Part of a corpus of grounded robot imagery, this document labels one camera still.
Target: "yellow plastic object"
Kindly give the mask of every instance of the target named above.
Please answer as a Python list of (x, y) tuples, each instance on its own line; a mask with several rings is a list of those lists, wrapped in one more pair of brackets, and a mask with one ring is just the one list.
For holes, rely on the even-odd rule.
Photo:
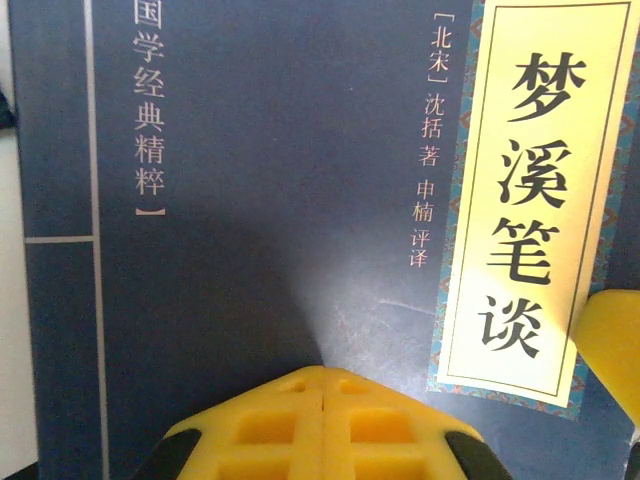
[(298, 370), (174, 426), (202, 432), (178, 480), (465, 480), (453, 417), (345, 370)]
[(573, 332), (578, 352), (613, 398), (640, 425), (640, 292), (593, 295)]

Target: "patterned border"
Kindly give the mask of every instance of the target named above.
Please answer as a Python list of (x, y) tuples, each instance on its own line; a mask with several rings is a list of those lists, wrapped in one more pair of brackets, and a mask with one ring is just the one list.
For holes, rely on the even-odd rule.
[[(576, 367), (573, 372), (569, 403), (566, 408), (550, 405), (548, 403), (531, 400), (517, 395), (484, 390), (480, 388), (463, 387), (459, 385), (449, 385), (438, 383), (436, 374), (440, 362), (440, 351), (442, 349), (442, 335), (444, 330), (444, 315), (447, 305), (447, 295), (449, 292), (449, 278), (451, 275), (451, 263), (453, 260), (453, 248), (455, 244), (456, 226), (460, 210), (460, 195), (462, 193), (462, 176), (464, 171), (464, 159), (467, 151), (467, 139), (469, 137), (469, 120), (471, 118), (471, 106), (473, 98), (473, 87), (475, 74), (478, 66), (478, 50), (480, 47), (480, 35), (482, 31), (482, 19), (484, 15), (484, 0), (474, 0), (471, 11), (471, 27), (469, 35), (469, 45), (467, 48), (467, 59), (464, 69), (464, 86), (462, 89), (462, 101), (460, 109), (460, 125), (456, 141), (456, 152), (453, 163), (453, 177), (451, 179), (451, 194), (449, 199), (449, 211), (447, 214), (447, 227), (445, 232), (445, 244), (442, 257), (442, 270), (440, 272), (440, 288), (436, 306), (436, 319), (433, 330), (433, 340), (431, 343), (431, 357), (429, 360), (429, 371), (427, 379), (427, 389), (435, 392), (459, 393), (473, 397), (488, 398), (501, 402), (520, 405), (540, 412), (549, 413), (568, 420), (577, 420), (580, 414), (580, 406), (584, 396), (585, 381), (589, 367), (580, 355), (576, 358)], [(625, 106), (620, 124), (620, 132), (616, 153), (614, 158), (611, 180), (607, 192), (602, 229), (593, 275), (591, 278), (591, 293), (595, 293), (604, 288), (604, 281), (607, 275), (607, 266), (613, 246), (613, 238), (616, 232), (616, 222), (618, 211), (624, 190), (624, 179), (627, 164), (629, 163), (631, 142), (635, 129), (636, 115), (640, 105), (640, 39), (636, 41), (636, 49), (631, 66), (631, 77), (625, 97)]]

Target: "book cover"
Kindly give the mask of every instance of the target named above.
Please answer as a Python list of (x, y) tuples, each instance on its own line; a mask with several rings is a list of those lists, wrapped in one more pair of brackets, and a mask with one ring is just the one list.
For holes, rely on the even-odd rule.
[(10, 7), (42, 478), (320, 363), (622, 476), (570, 330), (640, 285), (637, 2)]

